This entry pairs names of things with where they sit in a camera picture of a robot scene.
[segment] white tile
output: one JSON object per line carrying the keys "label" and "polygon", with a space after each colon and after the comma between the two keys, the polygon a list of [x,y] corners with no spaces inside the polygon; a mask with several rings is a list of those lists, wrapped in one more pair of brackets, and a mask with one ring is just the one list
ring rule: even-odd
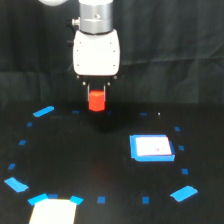
{"label": "white tile", "polygon": [[35,204],[29,224],[73,224],[77,204],[46,199]]}
{"label": "white tile", "polygon": [[136,138],[138,156],[171,155],[167,137],[138,137]]}

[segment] blue tape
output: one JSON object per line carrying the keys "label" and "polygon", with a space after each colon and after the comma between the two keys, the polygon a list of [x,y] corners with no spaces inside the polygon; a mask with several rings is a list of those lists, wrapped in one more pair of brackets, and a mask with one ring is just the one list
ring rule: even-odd
{"label": "blue tape", "polygon": [[147,113],[140,113],[141,116],[147,116]]}
{"label": "blue tape", "polygon": [[15,167],[15,165],[16,165],[16,164],[13,164],[13,163],[10,164],[9,167],[8,167],[8,169],[9,169],[9,170],[12,170],[12,169]]}
{"label": "blue tape", "polygon": [[47,196],[49,199],[57,199],[58,198],[57,194],[48,194]]}
{"label": "blue tape", "polygon": [[196,193],[198,193],[198,191],[196,189],[194,189],[193,187],[190,187],[190,186],[186,186],[186,187],[174,192],[170,196],[173,197],[176,201],[181,202]]}
{"label": "blue tape", "polygon": [[175,127],[175,131],[180,131],[180,128],[179,127]]}
{"label": "blue tape", "polygon": [[79,111],[78,110],[73,110],[72,113],[73,114],[79,114]]}
{"label": "blue tape", "polygon": [[184,146],[183,146],[183,145],[179,145],[178,147],[179,147],[179,149],[180,149],[181,151],[184,151]]}
{"label": "blue tape", "polygon": [[82,202],[83,202],[83,199],[82,198],[78,198],[78,197],[75,197],[75,196],[72,196],[70,198],[70,201],[77,204],[77,205],[80,205]]}
{"label": "blue tape", "polygon": [[18,180],[16,180],[14,177],[11,177],[4,181],[6,184],[8,184],[14,191],[17,193],[25,191],[28,186],[25,184],[20,183]]}
{"label": "blue tape", "polygon": [[41,195],[38,195],[34,198],[31,198],[28,200],[28,202],[33,206],[35,205],[37,202],[39,201],[43,201],[45,199],[48,199],[47,195],[46,194],[41,194]]}
{"label": "blue tape", "polygon": [[28,123],[27,123],[27,127],[31,127],[32,125],[33,125],[32,122],[28,122]]}
{"label": "blue tape", "polygon": [[26,140],[21,140],[20,142],[19,142],[19,145],[25,145],[26,144]]}
{"label": "blue tape", "polygon": [[166,135],[132,135],[130,136],[130,145],[131,145],[131,158],[135,159],[138,162],[171,162],[175,158],[175,150],[173,143],[170,141],[170,148],[172,155],[160,155],[160,156],[138,156],[137,154],[137,145],[136,138],[139,137],[166,137]]}
{"label": "blue tape", "polygon": [[143,197],[142,204],[149,204],[149,197]]}
{"label": "blue tape", "polygon": [[34,115],[35,117],[40,117],[40,116],[42,116],[42,115],[44,115],[44,114],[47,114],[47,113],[51,112],[52,110],[54,110],[54,107],[52,107],[52,106],[50,106],[50,107],[46,107],[46,108],[44,108],[44,109],[42,109],[42,110],[39,110],[39,111],[33,113],[33,115]]}
{"label": "blue tape", "polygon": [[188,175],[188,169],[182,169],[182,174]]}
{"label": "blue tape", "polygon": [[105,197],[100,196],[97,199],[97,204],[105,204],[105,201],[106,201]]}

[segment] white card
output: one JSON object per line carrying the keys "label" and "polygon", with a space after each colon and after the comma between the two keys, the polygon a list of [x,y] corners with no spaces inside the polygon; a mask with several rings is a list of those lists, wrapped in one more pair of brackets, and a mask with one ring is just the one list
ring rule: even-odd
{"label": "white card", "polygon": [[167,137],[136,138],[138,156],[172,155]]}
{"label": "white card", "polygon": [[30,224],[73,224],[77,204],[69,200],[46,199],[34,206]]}

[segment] black cloth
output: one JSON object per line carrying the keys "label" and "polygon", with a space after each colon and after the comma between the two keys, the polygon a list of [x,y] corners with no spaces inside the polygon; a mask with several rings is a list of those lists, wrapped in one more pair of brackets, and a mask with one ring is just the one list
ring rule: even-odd
{"label": "black cloth", "polygon": [[[120,79],[108,101],[223,103],[224,2],[114,0]],[[73,33],[78,0],[50,7],[0,1],[0,101],[86,100],[76,79]]]}

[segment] red cube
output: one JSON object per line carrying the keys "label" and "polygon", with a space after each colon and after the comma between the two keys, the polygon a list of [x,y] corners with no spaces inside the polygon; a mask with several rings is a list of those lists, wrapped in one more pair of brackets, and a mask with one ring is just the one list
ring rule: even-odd
{"label": "red cube", "polygon": [[105,110],[105,93],[103,90],[94,90],[89,93],[89,110],[95,112]]}

